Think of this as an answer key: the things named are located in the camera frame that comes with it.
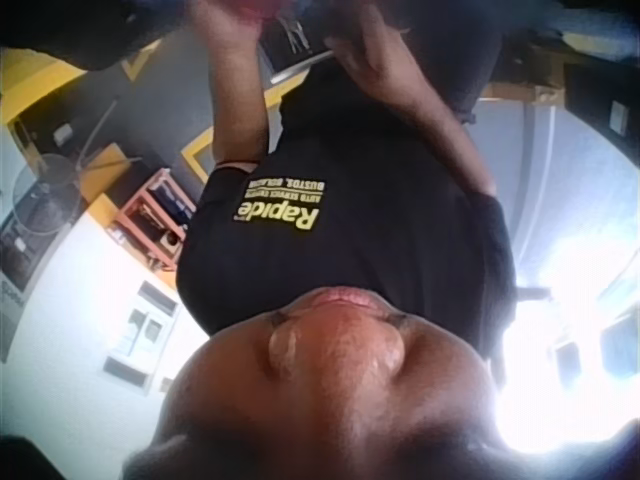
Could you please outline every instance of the shelf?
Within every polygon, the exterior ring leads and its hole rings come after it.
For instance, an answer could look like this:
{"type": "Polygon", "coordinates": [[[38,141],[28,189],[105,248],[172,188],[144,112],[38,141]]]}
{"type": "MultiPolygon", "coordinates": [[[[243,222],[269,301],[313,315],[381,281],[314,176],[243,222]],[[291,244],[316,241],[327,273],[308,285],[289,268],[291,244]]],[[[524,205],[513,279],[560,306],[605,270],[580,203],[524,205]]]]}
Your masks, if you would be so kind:
{"type": "Polygon", "coordinates": [[[173,218],[169,216],[165,209],[160,206],[156,199],[153,198],[153,196],[147,190],[144,190],[140,193],[140,198],[142,198],[142,201],[145,202],[149,206],[149,208],[151,208],[154,215],[157,215],[160,218],[160,221],[172,232],[178,235],[178,238],[180,238],[180,240],[184,242],[184,239],[186,237],[186,233],[184,232],[184,230],[180,228],[180,226],[176,222],[173,221],[173,218]]]}

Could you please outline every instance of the mouth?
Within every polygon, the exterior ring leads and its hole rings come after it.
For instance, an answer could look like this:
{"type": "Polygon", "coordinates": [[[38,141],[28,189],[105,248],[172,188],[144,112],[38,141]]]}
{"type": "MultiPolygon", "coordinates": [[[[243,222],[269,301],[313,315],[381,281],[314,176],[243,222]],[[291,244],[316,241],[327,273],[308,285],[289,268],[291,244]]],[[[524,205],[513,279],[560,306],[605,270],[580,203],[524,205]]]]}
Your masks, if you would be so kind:
{"type": "Polygon", "coordinates": [[[379,295],[353,287],[330,287],[314,290],[308,299],[305,299],[305,307],[317,307],[320,305],[343,303],[372,310],[379,315],[387,315],[393,309],[379,295]]]}

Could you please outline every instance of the yellow wall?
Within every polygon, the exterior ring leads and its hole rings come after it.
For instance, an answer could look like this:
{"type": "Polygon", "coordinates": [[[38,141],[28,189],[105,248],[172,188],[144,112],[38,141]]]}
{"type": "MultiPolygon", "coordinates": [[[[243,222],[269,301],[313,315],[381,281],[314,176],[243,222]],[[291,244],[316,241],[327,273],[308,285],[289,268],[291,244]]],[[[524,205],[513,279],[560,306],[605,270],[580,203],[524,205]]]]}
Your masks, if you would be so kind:
{"type": "Polygon", "coordinates": [[[31,50],[3,50],[1,68],[0,123],[3,125],[33,103],[85,73],[62,60],[31,50]]]}

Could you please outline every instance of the white wall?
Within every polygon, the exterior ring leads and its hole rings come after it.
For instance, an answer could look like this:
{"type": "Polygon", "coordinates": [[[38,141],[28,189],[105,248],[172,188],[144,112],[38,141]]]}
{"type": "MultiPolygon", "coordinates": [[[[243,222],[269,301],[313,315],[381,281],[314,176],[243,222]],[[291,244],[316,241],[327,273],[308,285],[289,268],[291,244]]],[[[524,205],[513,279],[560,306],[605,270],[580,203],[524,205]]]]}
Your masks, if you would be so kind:
{"type": "Polygon", "coordinates": [[[85,214],[26,305],[1,370],[1,431],[32,440],[67,479],[117,478],[153,435],[160,381],[206,340],[182,308],[148,393],[102,372],[144,280],[177,299],[85,214]]]}

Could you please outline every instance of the wrist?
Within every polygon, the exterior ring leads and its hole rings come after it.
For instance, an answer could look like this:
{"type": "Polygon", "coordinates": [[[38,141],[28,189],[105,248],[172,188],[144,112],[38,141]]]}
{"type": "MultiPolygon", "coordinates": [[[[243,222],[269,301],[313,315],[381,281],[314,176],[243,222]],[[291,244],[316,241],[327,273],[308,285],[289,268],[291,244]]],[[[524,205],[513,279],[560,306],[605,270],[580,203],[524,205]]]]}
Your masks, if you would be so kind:
{"type": "Polygon", "coordinates": [[[242,42],[220,42],[212,40],[207,42],[207,50],[210,56],[219,61],[243,62],[257,56],[258,42],[253,40],[242,42]]]}

